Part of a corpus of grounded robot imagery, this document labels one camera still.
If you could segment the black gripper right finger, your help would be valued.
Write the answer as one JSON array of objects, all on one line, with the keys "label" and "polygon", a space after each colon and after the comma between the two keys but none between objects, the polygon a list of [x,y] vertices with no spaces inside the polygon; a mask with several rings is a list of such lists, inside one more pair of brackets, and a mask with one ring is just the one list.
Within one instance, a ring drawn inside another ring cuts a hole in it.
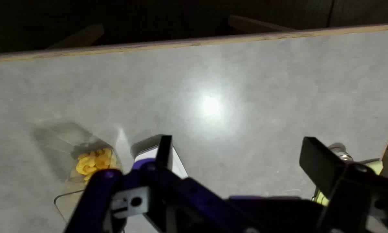
[{"label": "black gripper right finger", "polygon": [[388,178],[370,167],[341,160],[315,137],[304,137],[298,164],[328,199],[318,233],[372,233],[370,217],[388,229]]}]

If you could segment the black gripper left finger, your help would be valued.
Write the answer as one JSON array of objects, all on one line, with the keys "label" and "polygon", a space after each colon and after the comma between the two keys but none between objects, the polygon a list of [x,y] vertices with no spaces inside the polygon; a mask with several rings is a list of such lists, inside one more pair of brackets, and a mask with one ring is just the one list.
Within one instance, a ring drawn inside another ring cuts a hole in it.
[{"label": "black gripper left finger", "polygon": [[229,233],[229,205],[190,177],[172,170],[172,137],[161,134],[154,159],[132,167],[147,196],[143,216],[160,233]]}]

